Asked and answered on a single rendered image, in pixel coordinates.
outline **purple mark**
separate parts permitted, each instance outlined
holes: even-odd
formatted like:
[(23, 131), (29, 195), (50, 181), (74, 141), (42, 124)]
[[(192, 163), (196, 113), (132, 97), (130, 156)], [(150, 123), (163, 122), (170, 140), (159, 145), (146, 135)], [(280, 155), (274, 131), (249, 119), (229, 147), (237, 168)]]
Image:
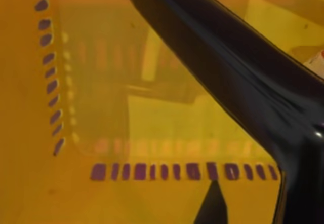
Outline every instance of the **purple mark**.
[(247, 175), (247, 179), (252, 181), (253, 180), (253, 171), (252, 167), (249, 164), (244, 164), (244, 170)]
[(62, 124), (58, 125), (58, 126), (53, 130), (53, 132), (52, 132), (52, 136), (55, 136), (58, 132), (60, 132), (61, 129), (62, 129), (62, 127), (63, 127)]
[(209, 180), (217, 181), (218, 173), (217, 173), (216, 163), (215, 162), (207, 162), (206, 167), (207, 167)]
[(47, 46), (49, 43), (51, 43), (52, 38), (53, 37), (51, 34), (45, 34), (40, 38), (39, 43), (42, 47)]
[(259, 177), (262, 179), (262, 180), (266, 180), (265, 178), (265, 172), (264, 172), (264, 169), (263, 169), (263, 166), (258, 164), (256, 166), (256, 169), (257, 169), (257, 174), (259, 175)]
[(111, 172), (111, 179), (113, 181), (116, 181), (118, 179), (118, 172), (119, 172), (119, 164), (114, 163), (112, 165), (112, 172)]
[(46, 30), (47, 28), (49, 28), (51, 25), (51, 20), (49, 19), (44, 19), (41, 20), (38, 24), (38, 29), (39, 30)]
[(47, 0), (40, 0), (37, 5), (35, 5), (35, 10), (36, 11), (43, 11), (45, 9), (47, 9), (49, 6), (49, 3), (47, 2)]
[(61, 147), (63, 146), (63, 144), (64, 144), (64, 139), (63, 139), (63, 138), (60, 139), (60, 140), (56, 143), (55, 148), (54, 148), (54, 152), (53, 152), (53, 155), (54, 155), (54, 156), (57, 156), (57, 154), (59, 154), (59, 151), (60, 151)]
[(55, 68), (50, 68), (49, 70), (46, 71), (45, 73), (45, 78), (47, 79), (48, 77), (52, 76), (53, 74), (55, 74)]
[(122, 180), (129, 180), (131, 174), (131, 166), (130, 164), (124, 164), (123, 170), (121, 172)]
[(197, 163), (187, 163), (186, 169), (190, 180), (200, 180), (201, 174)]
[(54, 107), (58, 100), (59, 100), (59, 97), (58, 97), (58, 96), (55, 97), (54, 99), (52, 99), (52, 100), (49, 102), (49, 107)]
[(57, 110), (50, 118), (50, 124), (53, 124), (61, 117), (61, 110)]
[(106, 179), (106, 165), (96, 164), (92, 168), (91, 177), (92, 181), (104, 181)]
[(135, 165), (135, 180), (145, 180), (146, 177), (146, 164), (138, 163)]
[(155, 180), (155, 165), (150, 166), (150, 180)]
[(161, 178), (163, 180), (167, 180), (169, 177), (169, 169), (168, 166), (166, 164), (162, 164), (161, 165)]
[(48, 83), (46, 88), (47, 94), (52, 93), (57, 88), (57, 86), (58, 86), (57, 80)]
[(272, 179), (277, 181), (278, 180), (278, 175), (277, 175), (274, 167), (271, 166), (271, 165), (268, 165), (268, 167), (269, 167), (269, 171), (270, 171)]
[(225, 164), (225, 174), (228, 180), (238, 180), (239, 178), (239, 169), (238, 166), (234, 163)]
[(175, 180), (180, 180), (181, 168), (179, 164), (173, 164), (173, 173)]
[(49, 53), (49, 54), (45, 55), (43, 57), (43, 65), (51, 62), (54, 58), (55, 58), (55, 54), (54, 53)]

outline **transparent plastic sheet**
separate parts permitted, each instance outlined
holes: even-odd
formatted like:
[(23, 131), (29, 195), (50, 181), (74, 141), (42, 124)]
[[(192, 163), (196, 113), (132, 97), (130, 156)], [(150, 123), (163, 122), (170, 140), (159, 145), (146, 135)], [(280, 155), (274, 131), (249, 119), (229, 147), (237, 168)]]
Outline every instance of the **transparent plastic sheet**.
[[(39, 1), (0, 3), (2, 223), (192, 223), (210, 184), (209, 161), (219, 165), (229, 223), (271, 223), (280, 184), (267, 168), (273, 160), (212, 101), (128, 0), (48, 0), (36, 11)], [(296, 9), (297, 0), (289, 1)], [(224, 3), (242, 12), (239, 2)], [(246, 19), (285, 51), (320, 45), (315, 15), (308, 22), (269, 0), (246, 0), (245, 6)], [(281, 15), (278, 21), (274, 14)], [(49, 18), (49, 27), (39, 24)], [(278, 29), (291, 24), (289, 35), (272, 32), (273, 24), (262, 20), (271, 18)], [(54, 39), (42, 47), (47, 33)], [(55, 60), (43, 62), (51, 53)], [(47, 94), (55, 79), (57, 88)], [(185, 166), (192, 162), (200, 163), (201, 181), (188, 180)], [(130, 163), (130, 180), (121, 171), (112, 180), (114, 163)], [(169, 180), (156, 174), (150, 181), (147, 167), (147, 179), (134, 181), (138, 163), (166, 164)], [(172, 175), (175, 163), (180, 181)], [(224, 163), (239, 163), (239, 180), (228, 180)], [(252, 166), (253, 181), (244, 163)], [(258, 163), (266, 181), (257, 175)], [(104, 176), (93, 175), (100, 169)]]

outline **dark triangular tip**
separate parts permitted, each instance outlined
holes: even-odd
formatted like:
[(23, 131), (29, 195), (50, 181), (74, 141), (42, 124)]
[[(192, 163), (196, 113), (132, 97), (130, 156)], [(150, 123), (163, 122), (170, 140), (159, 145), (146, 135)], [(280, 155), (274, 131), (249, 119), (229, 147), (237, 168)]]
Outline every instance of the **dark triangular tip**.
[(228, 224), (227, 206), (217, 181), (212, 181), (194, 224)]

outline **orange surface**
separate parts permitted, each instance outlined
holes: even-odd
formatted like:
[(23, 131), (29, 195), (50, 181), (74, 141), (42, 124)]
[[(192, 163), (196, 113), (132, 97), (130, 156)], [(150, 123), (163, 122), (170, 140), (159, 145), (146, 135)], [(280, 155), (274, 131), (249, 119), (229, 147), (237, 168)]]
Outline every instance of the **orange surface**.
[[(210, 184), (207, 161), (219, 165), (230, 224), (271, 223), (280, 183), (267, 170), (273, 160), (128, 0), (48, 0), (37, 12), (39, 1), (0, 2), (0, 223), (192, 223)], [(221, 1), (287, 52), (322, 44), (321, 0)], [(305, 9), (308, 4), (316, 5)], [(39, 30), (42, 19), (51, 26)], [(53, 39), (42, 47), (48, 33)], [(53, 52), (55, 59), (43, 65)], [(51, 68), (56, 73), (45, 78)], [(47, 94), (54, 80), (58, 87)], [(50, 124), (57, 111), (61, 116)], [(190, 162), (200, 163), (202, 180), (188, 179)], [(225, 178), (226, 162), (239, 164), (239, 180)], [(132, 176), (136, 163), (179, 163), (181, 180), (123, 181), (119, 175), (112, 181), (113, 163), (130, 163)], [(243, 163), (264, 164), (266, 180), (247, 180)], [(90, 179), (96, 164), (107, 166), (104, 181)]]

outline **black curved arm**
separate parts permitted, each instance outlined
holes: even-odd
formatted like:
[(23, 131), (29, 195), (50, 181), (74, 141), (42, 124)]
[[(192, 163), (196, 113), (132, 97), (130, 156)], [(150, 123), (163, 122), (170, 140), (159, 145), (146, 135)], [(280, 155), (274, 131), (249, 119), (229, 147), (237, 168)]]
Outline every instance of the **black curved arm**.
[(217, 0), (131, 1), (285, 172), (284, 223), (316, 223), (324, 174), (323, 81)]

